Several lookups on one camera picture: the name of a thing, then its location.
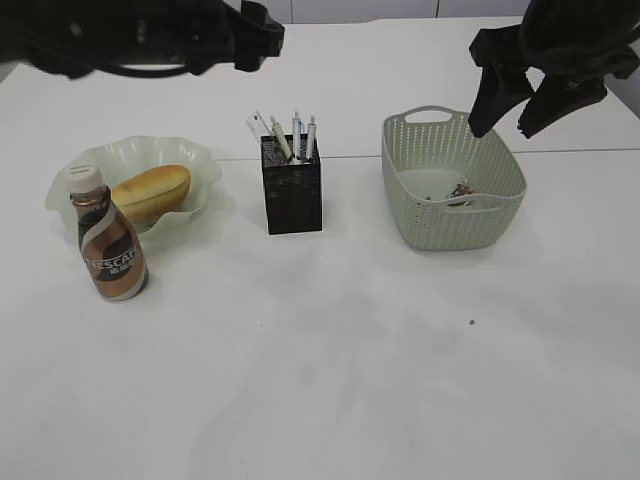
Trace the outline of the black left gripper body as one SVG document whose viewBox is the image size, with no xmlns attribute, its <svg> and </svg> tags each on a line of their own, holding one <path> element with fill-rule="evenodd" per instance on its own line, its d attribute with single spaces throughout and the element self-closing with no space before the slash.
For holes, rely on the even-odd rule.
<svg viewBox="0 0 640 480">
<path fill-rule="evenodd" d="M 242 1 L 240 9 L 214 1 L 193 17 L 189 39 L 189 72 L 202 75 L 219 64 L 253 73 L 268 58 L 281 54 L 285 27 L 256 1 Z"/>
</svg>

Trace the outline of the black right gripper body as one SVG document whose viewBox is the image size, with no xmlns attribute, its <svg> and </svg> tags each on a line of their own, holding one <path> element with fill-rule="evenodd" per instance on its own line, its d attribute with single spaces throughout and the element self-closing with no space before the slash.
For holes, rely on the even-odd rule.
<svg viewBox="0 0 640 480">
<path fill-rule="evenodd" d="M 520 24 L 481 29 L 469 46 L 475 64 L 507 70 L 533 67 L 574 84 L 606 75 L 627 79 L 639 69 L 639 55 L 630 46 L 606 47 L 603 52 L 578 44 L 543 49 L 526 40 L 521 30 Z"/>
</svg>

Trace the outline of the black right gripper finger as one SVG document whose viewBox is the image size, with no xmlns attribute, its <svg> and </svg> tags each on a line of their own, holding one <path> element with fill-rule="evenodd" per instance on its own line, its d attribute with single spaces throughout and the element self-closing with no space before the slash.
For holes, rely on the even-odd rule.
<svg viewBox="0 0 640 480">
<path fill-rule="evenodd" d="M 576 82 L 560 76 L 545 76 L 527 102 L 518 120 L 518 130 L 530 139 L 558 120 L 605 97 L 603 78 Z"/>
<path fill-rule="evenodd" d="M 471 133 L 476 138 L 484 137 L 509 111 L 532 94 L 524 68 L 483 67 L 476 100 L 468 117 Z"/>
</svg>

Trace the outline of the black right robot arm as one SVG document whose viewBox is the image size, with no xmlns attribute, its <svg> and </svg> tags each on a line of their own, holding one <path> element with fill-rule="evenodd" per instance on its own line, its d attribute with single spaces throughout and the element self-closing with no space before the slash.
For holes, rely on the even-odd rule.
<svg viewBox="0 0 640 480">
<path fill-rule="evenodd" d="M 601 102 L 605 78 L 639 68 L 636 1 L 532 1 L 520 23 L 480 30 L 469 46 L 481 68 L 468 117 L 485 136 L 517 105 L 517 128 L 531 138 L 556 121 Z"/>
</svg>

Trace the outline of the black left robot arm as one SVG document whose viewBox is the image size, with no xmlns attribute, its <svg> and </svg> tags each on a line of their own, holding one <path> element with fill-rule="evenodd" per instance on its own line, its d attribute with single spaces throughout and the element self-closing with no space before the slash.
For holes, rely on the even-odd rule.
<svg viewBox="0 0 640 480">
<path fill-rule="evenodd" d="M 218 64 L 255 72 L 280 55 L 285 28 L 255 1 L 4 1 L 1 62 L 70 80 L 200 76 Z"/>
</svg>

